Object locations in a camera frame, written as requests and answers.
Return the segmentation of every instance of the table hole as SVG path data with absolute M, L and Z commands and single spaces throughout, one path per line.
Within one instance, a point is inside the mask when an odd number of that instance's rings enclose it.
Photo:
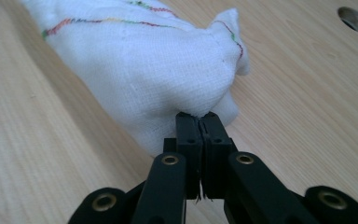
M 338 9 L 338 16 L 348 27 L 358 32 L 358 11 L 350 7 Z

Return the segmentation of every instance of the red thread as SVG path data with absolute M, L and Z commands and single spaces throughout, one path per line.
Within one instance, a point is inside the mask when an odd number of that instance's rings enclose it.
M 241 55 L 240 55 L 240 58 L 241 58 L 242 55 L 243 55 L 243 47 L 242 47 L 242 45 L 241 45 L 240 43 L 238 43 L 238 42 L 235 40 L 235 34 L 234 34 L 234 32 L 232 32 L 231 29 L 230 29 L 223 21 L 215 21 L 215 22 L 220 22 L 220 23 L 222 23 L 222 24 L 225 25 L 226 28 L 229 30 L 229 32 L 231 33 L 231 39 L 232 39 L 232 40 L 237 44 L 237 46 L 240 47 L 240 49 L 241 49 Z

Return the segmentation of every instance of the white cloth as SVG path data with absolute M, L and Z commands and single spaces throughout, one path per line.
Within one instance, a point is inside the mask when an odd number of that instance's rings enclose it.
M 198 29 L 156 0 L 22 2 L 65 64 L 151 155 L 174 136 L 180 111 L 213 111 L 225 125 L 237 116 L 229 87 L 249 66 L 236 9 Z

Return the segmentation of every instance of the black plastic part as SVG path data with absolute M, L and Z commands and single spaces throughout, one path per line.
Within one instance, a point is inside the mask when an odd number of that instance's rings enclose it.
M 187 198 L 199 199 L 202 165 L 202 139 L 199 119 L 185 113 L 176 115 L 176 152 L 186 157 Z
M 133 188 L 127 193 L 120 189 L 104 188 L 98 189 L 89 194 L 82 204 L 76 209 L 69 224 L 121 224 L 130 223 L 135 211 L 144 183 Z M 116 198 L 115 204 L 105 210 L 96 211 L 93 203 L 102 195 L 113 195 Z
M 186 199 L 224 199 L 230 224 L 358 223 L 358 202 L 329 187 L 302 197 L 288 190 L 256 155 L 239 152 L 214 113 L 176 116 L 177 138 L 164 139 L 149 177 L 128 193 L 92 192 L 69 224 L 185 223 Z
M 201 183 L 204 196 L 224 199 L 227 191 L 227 158 L 234 151 L 232 140 L 220 118 L 210 112 L 200 119 L 203 138 L 203 172 Z
M 235 152 L 228 163 L 234 194 L 254 223 L 319 223 L 257 156 Z
M 132 224 L 182 224 L 186 214 L 186 159 L 167 152 L 154 159 Z
M 304 204 L 322 223 L 358 223 L 358 202 L 337 189 L 325 186 L 309 188 Z
M 96 211 L 93 208 L 93 203 L 100 195 L 114 195 L 116 197 L 115 205 L 106 211 Z M 69 224 L 106 224 L 106 223 L 120 223 L 123 214 L 124 196 L 125 193 L 119 189 L 98 189 L 92 192 L 83 203 L 77 208 L 75 213 L 69 220 Z

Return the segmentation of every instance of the light wood surface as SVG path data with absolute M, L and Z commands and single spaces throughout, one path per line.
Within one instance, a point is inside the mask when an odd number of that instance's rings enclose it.
M 199 27 L 238 9 L 252 71 L 233 85 L 229 135 L 294 192 L 326 185 L 358 201 L 358 33 L 337 15 L 358 1 L 163 2 Z M 65 223 L 92 191 L 145 180 L 151 162 L 26 10 L 0 0 L 0 223 Z M 222 206 L 189 201 L 187 223 L 227 223 Z

